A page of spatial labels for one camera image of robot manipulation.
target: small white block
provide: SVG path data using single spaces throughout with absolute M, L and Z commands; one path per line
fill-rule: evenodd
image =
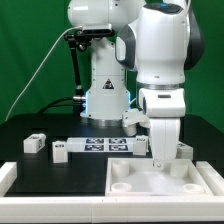
M 53 161 L 54 163 L 68 162 L 68 151 L 66 148 L 66 142 L 53 142 Z
M 177 159 L 190 159 L 193 160 L 193 151 L 194 149 L 189 145 L 186 145 L 182 142 L 178 143 L 177 147 Z
M 133 143 L 133 155 L 145 156 L 148 150 L 148 136 L 136 136 Z
M 24 153 L 37 153 L 45 146 L 45 134 L 33 134 L 23 141 Z

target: green backdrop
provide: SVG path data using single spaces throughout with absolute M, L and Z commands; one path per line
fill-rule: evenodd
M 0 122 L 28 83 L 57 37 L 70 24 L 69 0 L 0 0 Z M 203 59 L 186 72 L 187 113 L 205 118 L 224 132 L 224 14 L 223 0 L 192 0 L 203 30 Z M 90 54 L 79 54 L 84 89 L 90 86 Z M 136 74 L 128 73 L 128 89 L 135 95 Z M 46 104 L 75 93 L 70 52 L 61 41 L 12 115 L 36 113 Z M 71 113 L 50 109 L 48 113 Z

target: circular hole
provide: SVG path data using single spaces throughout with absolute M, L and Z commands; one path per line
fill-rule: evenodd
M 198 184 L 186 184 L 183 186 L 184 191 L 190 194 L 201 194 L 204 193 L 204 188 Z
M 111 186 L 112 192 L 129 192 L 131 189 L 132 186 L 127 183 L 115 183 Z

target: black table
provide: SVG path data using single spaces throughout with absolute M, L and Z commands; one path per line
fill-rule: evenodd
M 138 134 L 145 134 L 139 128 Z M 37 154 L 23 153 L 23 140 L 34 133 L 47 136 Z M 54 164 L 52 142 L 68 137 L 126 137 L 121 127 L 96 127 L 73 115 L 18 115 L 0 126 L 0 165 L 17 162 L 18 178 L 8 197 L 104 196 L 108 157 L 133 157 L 132 153 L 69 153 L 66 164 Z M 194 148 L 194 161 L 208 161 L 224 176 L 224 134 L 204 119 L 182 119 L 180 140 Z

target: white plastic tray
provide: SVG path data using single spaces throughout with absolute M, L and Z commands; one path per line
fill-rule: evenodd
M 211 196 L 190 160 L 156 163 L 152 159 L 109 158 L 106 196 Z

